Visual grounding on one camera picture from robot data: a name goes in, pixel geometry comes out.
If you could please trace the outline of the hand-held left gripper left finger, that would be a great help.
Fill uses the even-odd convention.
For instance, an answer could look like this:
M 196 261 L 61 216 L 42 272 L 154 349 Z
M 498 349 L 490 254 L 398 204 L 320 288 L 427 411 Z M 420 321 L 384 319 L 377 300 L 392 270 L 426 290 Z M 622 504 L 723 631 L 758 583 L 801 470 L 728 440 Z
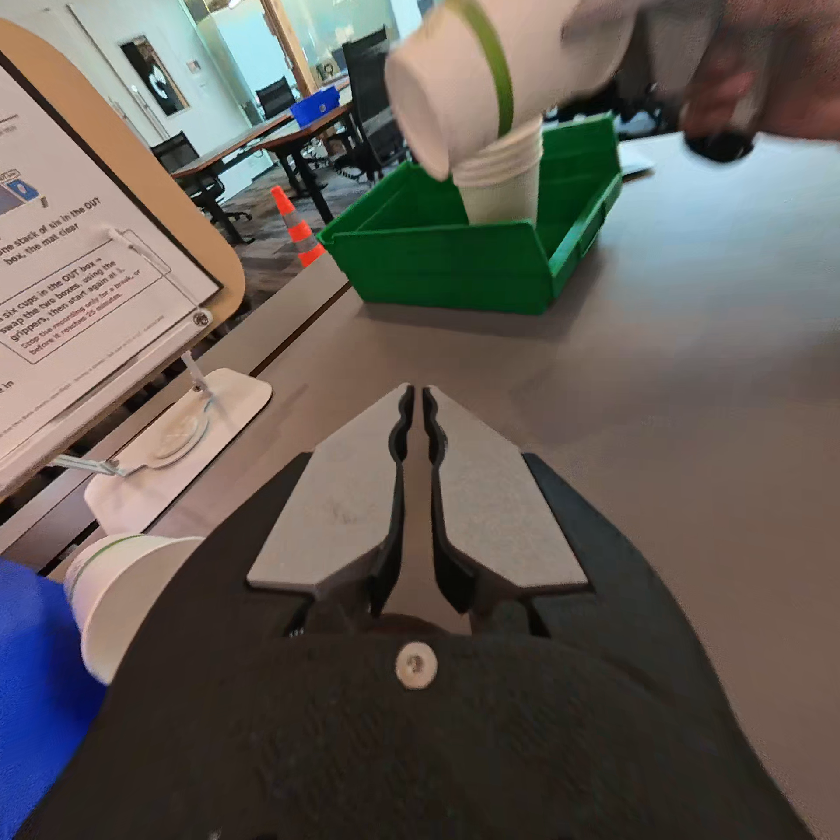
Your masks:
M 415 387 L 400 384 L 310 455 L 247 573 L 256 590 L 381 615 L 402 567 Z

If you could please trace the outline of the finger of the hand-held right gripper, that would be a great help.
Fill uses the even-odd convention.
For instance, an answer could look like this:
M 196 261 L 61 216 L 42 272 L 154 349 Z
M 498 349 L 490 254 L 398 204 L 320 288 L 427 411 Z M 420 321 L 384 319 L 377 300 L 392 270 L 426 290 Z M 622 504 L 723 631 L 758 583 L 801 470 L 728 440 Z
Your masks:
M 563 99 L 588 97 L 612 79 L 634 32 L 642 1 L 569 1 L 561 26 Z

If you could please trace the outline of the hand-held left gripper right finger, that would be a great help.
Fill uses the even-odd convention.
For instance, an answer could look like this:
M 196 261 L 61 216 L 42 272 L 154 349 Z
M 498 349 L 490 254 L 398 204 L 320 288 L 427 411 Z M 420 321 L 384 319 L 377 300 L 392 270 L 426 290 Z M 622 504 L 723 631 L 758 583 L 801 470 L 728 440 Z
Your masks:
M 423 421 L 435 579 L 456 612 L 587 589 L 520 448 L 436 386 L 423 389 Z

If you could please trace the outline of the green plastic bin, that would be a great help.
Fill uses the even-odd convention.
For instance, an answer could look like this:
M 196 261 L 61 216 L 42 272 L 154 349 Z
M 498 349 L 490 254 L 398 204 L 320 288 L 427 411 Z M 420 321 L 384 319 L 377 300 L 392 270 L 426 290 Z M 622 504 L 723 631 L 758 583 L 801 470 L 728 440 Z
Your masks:
M 539 315 L 596 242 L 623 186 L 610 113 L 542 134 L 539 207 L 471 225 L 459 191 L 404 162 L 319 234 L 366 302 Z

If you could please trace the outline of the blue plastic bin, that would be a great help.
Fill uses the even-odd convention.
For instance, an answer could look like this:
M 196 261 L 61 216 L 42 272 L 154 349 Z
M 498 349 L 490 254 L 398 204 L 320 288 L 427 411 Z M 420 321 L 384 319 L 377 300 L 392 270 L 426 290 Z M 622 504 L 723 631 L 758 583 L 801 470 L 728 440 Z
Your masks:
M 106 689 L 87 672 L 62 585 L 1 560 L 1 838 L 13 838 L 86 737 Z

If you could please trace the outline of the person's right hand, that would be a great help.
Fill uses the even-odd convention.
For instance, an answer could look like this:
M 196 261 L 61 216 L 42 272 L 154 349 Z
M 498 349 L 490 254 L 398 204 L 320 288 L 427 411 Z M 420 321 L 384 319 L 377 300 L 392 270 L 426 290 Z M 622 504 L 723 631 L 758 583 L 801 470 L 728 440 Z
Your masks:
M 771 28 L 784 49 L 768 76 L 755 129 L 775 136 L 839 141 L 839 2 L 729 1 L 723 21 L 731 28 Z M 687 138 L 727 128 L 754 83 L 754 73 L 717 36 L 711 53 L 686 89 L 679 126 Z

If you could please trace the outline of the black office chair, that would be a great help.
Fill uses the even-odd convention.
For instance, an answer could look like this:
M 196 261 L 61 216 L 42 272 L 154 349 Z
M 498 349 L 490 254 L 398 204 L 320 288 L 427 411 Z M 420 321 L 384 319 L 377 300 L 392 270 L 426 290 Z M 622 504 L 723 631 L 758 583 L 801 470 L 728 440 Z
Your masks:
M 402 163 L 409 147 L 396 123 L 385 87 L 385 60 L 391 47 L 386 27 L 343 44 L 350 79 L 353 124 L 360 143 L 349 152 L 352 167 L 370 182 L 392 163 Z
M 197 161 L 199 157 L 184 132 L 152 146 L 150 151 L 193 203 L 209 213 L 211 203 L 215 203 L 225 190 L 215 164 L 194 175 L 175 175 L 181 168 Z
M 258 89 L 256 96 L 265 121 L 279 116 L 297 102 L 295 92 L 285 77 Z

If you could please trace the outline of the orange striped traffic cone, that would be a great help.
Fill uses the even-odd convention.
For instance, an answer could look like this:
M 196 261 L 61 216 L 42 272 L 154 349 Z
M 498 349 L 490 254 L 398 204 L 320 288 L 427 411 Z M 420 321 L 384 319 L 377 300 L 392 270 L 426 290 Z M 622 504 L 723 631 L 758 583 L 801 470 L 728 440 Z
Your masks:
M 326 253 L 325 248 L 281 186 L 272 186 L 270 194 L 287 227 L 290 239 L 296 247 L 301 266 L 303 268 L 311 266 Z

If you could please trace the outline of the small blue storage bin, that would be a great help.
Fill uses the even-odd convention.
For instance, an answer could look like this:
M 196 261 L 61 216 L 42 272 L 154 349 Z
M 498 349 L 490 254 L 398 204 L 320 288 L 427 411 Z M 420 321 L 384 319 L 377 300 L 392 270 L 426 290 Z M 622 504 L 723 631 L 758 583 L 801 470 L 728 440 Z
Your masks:
M 310 96 L 297 100 L 289 111 L 297 126 L 303 130 L 324 118 L 340 106 L 340 90 L 335 85 L 323 87 Z

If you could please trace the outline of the brown desk black legs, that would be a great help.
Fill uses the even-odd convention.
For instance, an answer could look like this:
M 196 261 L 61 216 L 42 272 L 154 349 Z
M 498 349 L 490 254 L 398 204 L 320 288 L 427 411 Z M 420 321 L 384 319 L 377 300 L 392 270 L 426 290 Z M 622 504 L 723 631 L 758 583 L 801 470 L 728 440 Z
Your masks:
M 333 213 L 322 194 L 322 188 L 310 165 L 303 159 L 302 150 L 310 141 L 318 139 L 327 129 L 341 123 L 352 136 L 355 130 L 352 118 L 353 104 L 348 81 L 339 86 L 339 106 L 307 126 L 295 120 L 290 110 L 264 121 L 236 140 L 208 152 L 194 161 L 186 162 L 171 177 L 178 181 L 199 182 L 205 174 L 221 174 L 261 151 L 279 152 L 290 157 L 318 214 L 325 224 L 332 222 Z

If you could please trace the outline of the printed instruction sheet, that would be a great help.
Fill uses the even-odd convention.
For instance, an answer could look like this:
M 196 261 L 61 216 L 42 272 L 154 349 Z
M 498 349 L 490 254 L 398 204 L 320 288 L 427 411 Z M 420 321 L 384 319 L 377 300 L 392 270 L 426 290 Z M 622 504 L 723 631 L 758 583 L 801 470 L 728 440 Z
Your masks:
M 221 287 L 9 64 L 1 105 L 5 458 Z

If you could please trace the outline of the black wall poster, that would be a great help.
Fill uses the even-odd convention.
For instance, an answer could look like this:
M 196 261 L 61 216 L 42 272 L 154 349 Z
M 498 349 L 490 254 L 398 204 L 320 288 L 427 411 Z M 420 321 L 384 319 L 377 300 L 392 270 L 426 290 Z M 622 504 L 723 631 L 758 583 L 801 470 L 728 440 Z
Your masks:
M 146 36 L 123 41 L 119 47 L 166 117 L 190 108 L 188 100 Z

